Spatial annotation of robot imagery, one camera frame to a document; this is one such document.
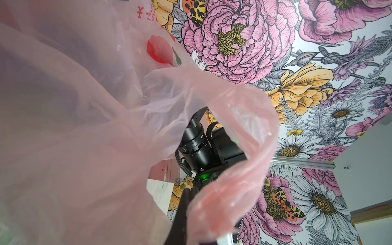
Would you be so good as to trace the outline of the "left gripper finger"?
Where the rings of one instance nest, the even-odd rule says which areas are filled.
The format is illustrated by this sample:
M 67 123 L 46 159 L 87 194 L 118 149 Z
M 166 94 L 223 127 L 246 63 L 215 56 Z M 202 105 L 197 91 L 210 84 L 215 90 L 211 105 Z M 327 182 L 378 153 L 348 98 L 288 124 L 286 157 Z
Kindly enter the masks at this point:
M 182 193 L 180 203 L 177 209 L 177 214 L 173 221 L 169 235 L 164 245 L 185 245 L 187 237 L 187 208 L 190 202 L 194 199 L 196 194 L 199 192 L 197 187 L 192 189 L 185 189 Z

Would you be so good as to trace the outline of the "pink plastic bag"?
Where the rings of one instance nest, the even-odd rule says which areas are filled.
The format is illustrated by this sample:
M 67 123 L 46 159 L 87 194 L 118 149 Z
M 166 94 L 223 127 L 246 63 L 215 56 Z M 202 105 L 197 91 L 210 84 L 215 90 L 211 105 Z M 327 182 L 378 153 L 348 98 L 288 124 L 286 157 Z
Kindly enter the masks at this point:
M 202 71 L 148 1 L 1 1 L 1 229 L 23 245 L 163 245 L 147 191 L 209 107 L 246 155 L 196 194 L 186 245 L 232 232 L 277 148 L 271 100 Z

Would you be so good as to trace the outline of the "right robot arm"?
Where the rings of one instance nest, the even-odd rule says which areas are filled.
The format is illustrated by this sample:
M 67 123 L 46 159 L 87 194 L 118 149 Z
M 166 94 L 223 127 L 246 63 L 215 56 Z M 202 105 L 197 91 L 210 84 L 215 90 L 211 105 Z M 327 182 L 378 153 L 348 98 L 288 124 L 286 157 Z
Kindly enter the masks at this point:
M 200 121 L 207 111 L 208 108 L 204 107 L 192 116 L 175 151 L 180 168 L 189 176 L 196 174 L 193 185 L 198 189 L 215 181 L 224 170 L 247 159 L 224 128 L 214 129 L 217 122 L 204 130 Z

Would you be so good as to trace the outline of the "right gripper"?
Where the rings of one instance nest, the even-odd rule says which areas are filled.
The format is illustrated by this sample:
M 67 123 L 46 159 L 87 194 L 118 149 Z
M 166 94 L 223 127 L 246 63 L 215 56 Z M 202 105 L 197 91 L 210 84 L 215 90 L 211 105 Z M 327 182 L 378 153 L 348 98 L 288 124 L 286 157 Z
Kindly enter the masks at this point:
M 190 119 L 176 150 L 176 160 L 185 173 L 199 173 L 208 169 L 214 154 L 200 123 L 207 107 L 198 110 Z

